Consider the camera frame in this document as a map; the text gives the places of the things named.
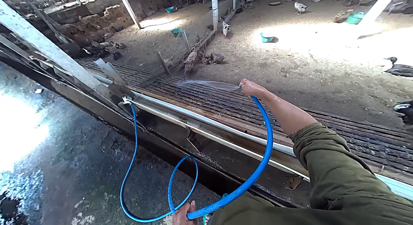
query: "metal rail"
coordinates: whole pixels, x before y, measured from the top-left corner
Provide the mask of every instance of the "metal rail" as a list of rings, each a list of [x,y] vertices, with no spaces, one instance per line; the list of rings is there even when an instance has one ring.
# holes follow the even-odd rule
[[[96,74],[92,74],[92,75],[93,75],[96,79],[98,79],[98,80],[100,80],[100,81],[102,81],[102,82],[105,82],[106,84],[111,84],[111,83],[113,82],[113,81],[111,81],[111,80],[109,80],[109,79],[107,79],[107,78],[105,78],[105,77],[102,77],[102,76],[99,76],[99,75],[96,75]],[[230,132],[230,133],[239,135],[239,136],[244,137],[244,138],[246,138],[246,139],[250,139],[250,140],[252,140],[252,141],[255,141],[256,143],[264,144],[264,145],[266,144],[266,140],[265,140],[265,139],[258,138],[258,137],[255,137],[255,136],[252,136],[252,135],[249,135],[249,134],[246,134],[246,133],[242,133],[242,132],[240,132],[240,131],[238,131],[238,130],[236,130],[236,129],[233,129],[233,128],[228,127],[228,126],[226,126],[226,125],[224,125],[224,124],[221,124],[221,123],[219,123],[219,122],[216,122],[216,121],[214,121],[214,120],[212,120],[212,119],[210,119],[210,118],[207,118],[207,117],[204,117],[204,116],[202,116],[202,115],[199,115],[199,114],[197,114],[197,113],[195,113],[195,112],[192,112],[192,111],[189,111],[189,110],[187,110],[187,109],[181,108],[181,107],[179,107],[179,106],[175,106],[175,105],[173,105],[173,104],[170,104],[170,103],[167,103],[167,102],[164,102],[164,101],[161,101],[161,100],[158,100],[158,99],[155,99],[155,98],[152,98],[152,97],[149,97],[149,96],[140,94],[140,93],[135,92],[135,91],[133,91],[133,90],[131,90],[131,92],[132,92],[133,94],[135,94],[138,99],[143,99],[143,100],[150,101],[150,102],[152,102],[152,103],[154,103],[154,104],[157,104],[158,106],[168,108],[169,110],[172,110],[172,111],[174,111],[174,112],[182,113],[182,114],[184,114],[184,115],[187,115],[187,116],[189,116],[189,117],[191,117],[191,118],[194,118],[194,119],[196,119],[196,120],[199,120],[199,121],[202,121],[202,122],[204,122],[204,123],[207,123],[207,124],[212,125],[212,126],[214,126],[214,127],[223,129],[223,130],[225,130],[225,131],[228,131],[228,132]],[[151,107],[149,107],[149,106],[147,106],[147,105],[143,105],[143,104],[141,104],[141,103],[139,103],[139,102],[136,102],[136,101],[131,101],[131,102],[132,102],[133,104],[135,104],[136,106],[140,107],[142,110],[145,110],[145,111],[147,111],[147,112],[149,112],[149,113],[152,113],[152,114],[154,114],[154,115],[156,115],[156,116],[159,116],[159,117],[161,117],[161,118],[163,118],[163,119],[166,119],[166,120],[168,120],[168,121],[170,121],[170,122],[173,122],[173,123],[175,123],[175,124],[178,124],[178,125],[180,125],[180,126],[182,126],[182,127],[188,127],[188,128],[190,128],[190,129],[192,129],[194,132],[196,132],[196,133],[198,133],[198,134],[200,134],[200,135],[202,135],[202,136],[204,136],[204,137],[206,137],[206,138],[212,139],[212,140],[214,140],[214,141],[216,141],[216,142],[218,142],[218,143],[220,143],[220,144],[223,144],[223,145],[225,145],[225,146],[227,146],[227,147],[229,147],[229,148],[235,149],[235,150],[237,150],[237,151],[239,151],[239,152],[241,152],[241,153],[243,153],[243,154],[249,155],[249,156],[251,156],[251,157],[253,157],[253,158],[257,159],[257,160],[261,160],[261,159],[263,158],[262,155],[259,155],[259,154],[255,153],[255,152],[252,152],[252,151],[248,150],[248,149],[245,149],[245,148],[243,148],[243,147],[240,147],[240,146],[238,146],[238,145],[235,145],[235,144],[233,144],[233,143],[231,143],[231,142],[229,142],[229,141],[227,141],[227,140],[224,140],[224,139],[222,139],[222,138],[220,138],[220,137],[218,137],[218,136],[216,136],[216,135],[213,135],[213,134],[210,134],[210,133],[208,133],[208,132],[205,132],[205,131],[203,131],[202,129],[199,129],[198,127],[194,127],[194,126],[192,126],[192,125],[189,125],[189,124],[187,124],[187,123],[179,120],[179,119],[176,118],[176,117],[174,118],[174,117],[172,116],[172,114],[166,114],[166,113],[160,112],[159,110],[156,110],[156,109],[154,109],[154,108],[151,108]],[[286,154],[289,154],[289,155],[294,155],[294,153],[292,152],[292,148],[291,148],[291,147],[288,147],[288,146],[285,146],[285,145],[282,145],[282,144],[278,144],[278,143],[273,143],[273,148],[276,149],[276,150],[278,150],[278,151],[281,151],[281,152],[283,152],[283,153],[286,153]],[[274,167],[281,167],[281,168],[285,169],[287,172],[296,173],[296,174],[302,176],[305,180],[308,180],[308,181],[309,181],[309,179],[310,179],[308,176],[303,175],[302,173],[299,173],[299,172],[297,172],[297,171],[295,171],[295,170],[293,170],[293,169],[291,169],[291,168],[289,168],[289,167],[287,167],[287,166],[285,166],[285,165],[282,165],[282,164],[280,164],[280,163],[278,163],[278,162],[276,162],[276,161],[273,161],[273,160],[271,160],[271,159],[270,159],[270,161],[269,161],[269,164],[270,164],[271,166],[274,166]],[[395,180],[395,179],[392,179],[392,178],[389,178],[389,177],[386,177],[386,176],[377,174],[377,173],[375,173],[375,176],[376,176],[379,180],[383,181],[386,185],[388,185],[389,188],[391,189],[391,191],[393,191],[395,194],[397,194],[397,195],[399,195],[399,196],[402,196],[402,197],[404,197],[404,198],[406,198],[406,199],[413,200],[413,186],[411,186],[411,185],[409,185],[409,184],[406,184],[406,183],[404,183],[404,182],[400,182],[400,181],[398,181],[398,180]]]

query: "white pole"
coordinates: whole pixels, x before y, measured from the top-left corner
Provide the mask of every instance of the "white pole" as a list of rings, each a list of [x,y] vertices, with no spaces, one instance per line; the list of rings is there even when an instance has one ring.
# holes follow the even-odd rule
[[[135,23],[136,27],[137,27],[138,29],[142,29],[141,26],[140,26],[140,24],[139,24],[139,22],[138,22],[138,20],[137,20],[137,17],[136,17],[136,15],[135,15],[135,13],[134,13],[133,10],[132,10],[131,5],[130,5],[129,2],[128,2],[128,0],[122,0],[122,2],[123,2],[123,4],[125,5],[127,11],[129,12],[129,15],[132,17],[132,20],[133,20],[133,22]]]
[[[236,4],[237,4],[237,0],[233,0],[233,10],[235,10]]]
[[[371,22],[374,22],[377,17],[379,17],[380,13],[386,8],[387,5],[392,0],[377,0],[377,2],[371,7],[371,9],[367,12],[364,18],[361,20],[359,25],[365,25]]]
[[[212,0],[212,20],[214,22],[214,31],[218,30],[218,0]]]
[[[57,45],[45,37],[39,30],[11,9],[3,0],[0,0],[0,23],[24,39],[29,45],[43,53],[75,78],[83,82],[106,99],[110,99],[110,91],[100,81],[69,57]]]

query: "metal grate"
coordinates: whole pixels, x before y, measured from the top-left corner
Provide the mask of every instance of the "metal grate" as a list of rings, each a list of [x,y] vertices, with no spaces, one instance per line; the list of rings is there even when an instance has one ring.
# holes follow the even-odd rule
[[[101,72],[94,59],[77,60],[79,64]],[[153,93],[185,102],[213,113],[224,114],[250,124],[265,127],[261,112],[254,101],[240,92],[217,90],[205,85],[183,84],[183,80],[171,76],[155,75],[152,71],[111,62],[131,85]],[[271,112],[265,107],[274,132],[285,135]],[[323,112],[306,110],[327,127],[335,130],[348,143],[352,152],[364,160],[394,169],[396,172],[413,174],[413,148],[405,131],[371,123],[354,122]]]

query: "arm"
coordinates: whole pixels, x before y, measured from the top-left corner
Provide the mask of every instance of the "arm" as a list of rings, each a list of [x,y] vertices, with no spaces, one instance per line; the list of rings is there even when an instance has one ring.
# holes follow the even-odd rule
[[[243,79],[240,83],[242,93],[246,96],[255,96],[273,113],[277,122],[287,135],[297,133],[310,124],[317,122],[307,112],[283,100],[256,83]]]
[[[334,131],[254,82],[244,79],[240,86],[243,94],[260,98],[292,138],[294,153],[310,175],[312,208],[388,212],[389,217],[413,211],[412,204],[378,180]]]

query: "dirt floor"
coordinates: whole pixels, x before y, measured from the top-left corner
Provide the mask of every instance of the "dirt floor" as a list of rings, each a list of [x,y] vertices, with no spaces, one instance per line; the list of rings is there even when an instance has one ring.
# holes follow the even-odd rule
[[[168,14],[166,10],[161,10],[140,22],[142,30],[136,30],[135,26],[131,26],[117,32],[109,40],[127,45],[126,49],[120,50],[123,57],[118,61],[156,72],[162,71],[161,64],[155,55],[156,50],[161,52],[164,59],[170,58],[173,54],[175,55],[174,61],[183,58],[187,51],[183,38],[175,38],[171,30],[183,28],[188,43],[192,47],[197,34],[202,38],[208,32],[207,25],[212,23],[209,5],[193,4],[171,14]]]
[[[344,0],[311,0],[300,16],[294,15],[294,2],[254,1],[230,22],[228,37],[218,34],[206,53],[226,56],[217,65],[198,64],[188,78],[239,84],[243,78],[265,86],[282,98],[308,109],[369,121],[390,127],[403,127],[393,112],[398,101],[411,99],[413,79],[384,73],[383,58],[397,57],[399,64],[413,65],[411,36],[413,17],[383,13],[378,23],[368,26],[334,23]],[[368,11],[369,6],[354,6]],[[260,32],[276,38],[261,43]],[[363,39],[360,35],[374,34]]]

